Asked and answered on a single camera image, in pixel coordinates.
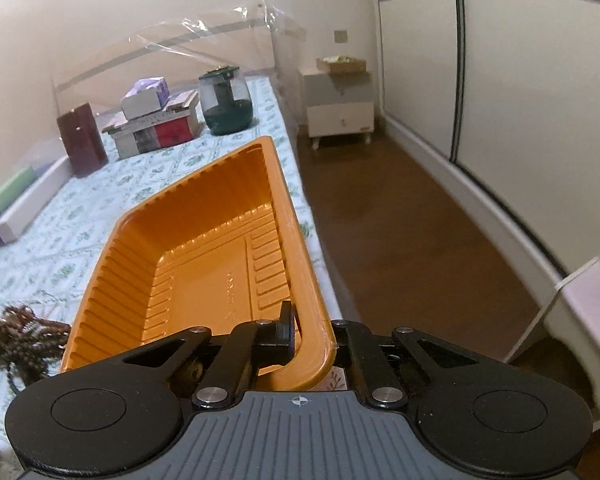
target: green lid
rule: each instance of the green lid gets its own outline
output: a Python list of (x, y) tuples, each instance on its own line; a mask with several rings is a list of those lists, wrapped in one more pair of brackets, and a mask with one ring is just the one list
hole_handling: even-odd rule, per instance
[(201, 75), (200, 79), (211, 79), (218, 76), (222, 76), (223, 79), (229, 80), (234, 78), (236, 70), (238, 70), (237, 66), (221, 66)]

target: brown beaded bundle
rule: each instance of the brown beaded bundle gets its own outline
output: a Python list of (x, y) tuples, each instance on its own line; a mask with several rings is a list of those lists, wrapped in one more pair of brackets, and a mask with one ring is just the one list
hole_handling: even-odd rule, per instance
[(36, 317), (24, 306), (8, 306), (0, 320), (0, 368), (7, 370), (9, 386), (17, 393), (14, 370), (25, 386), (47, 377), (51, 361), (62, 358), (71, 326)]

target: orange plastic tray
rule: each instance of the orange plastic tray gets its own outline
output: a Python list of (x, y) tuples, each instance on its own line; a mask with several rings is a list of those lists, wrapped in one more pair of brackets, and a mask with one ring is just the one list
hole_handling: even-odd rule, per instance
[(295, 357), (258, 387), (313, 386), (335, 338), (270, 137), (261, 137), (165, 188), (123, 215), (80, 304), (61, 371), (190, 326), (231, 332), (298, 312)]

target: wooden floor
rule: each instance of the wooden floor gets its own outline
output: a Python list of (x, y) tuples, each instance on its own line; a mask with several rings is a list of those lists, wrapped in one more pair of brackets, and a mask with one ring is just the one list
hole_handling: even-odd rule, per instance
[[(307, 199), (345, 317), (408, 325), (502, 359), (537, 313), (496, 249), (390, 139), (298, 138)], [(578, 471), (600, 480), (600, 432)]]

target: light blue floral sheet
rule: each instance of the light blue floral sheet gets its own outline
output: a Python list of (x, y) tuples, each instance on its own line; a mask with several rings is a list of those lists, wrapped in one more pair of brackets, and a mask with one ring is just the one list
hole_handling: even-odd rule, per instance
[[(294, 151), (266, 77), (248, 78), (256, 121), (250, 129), (215, 137), (204, 126), (191, 142), (118, 160), (104, 136), (109, 164), (72, 178), (34, 220), (20, 240), (0, 248), (0, 314), (7, 304), (27, 303), (47, 319), (72, 323), (100, 252), (119, 216), (169, 184), (259, 136), (271, 136), (296, 215), (332, 319), (342, 317), (302, 191)], [(198, 116), (203, 121), (200, 105)], [(0, 371), (0, 479), (21, 471), (4, 434), (4, 412), (13, 399)]]

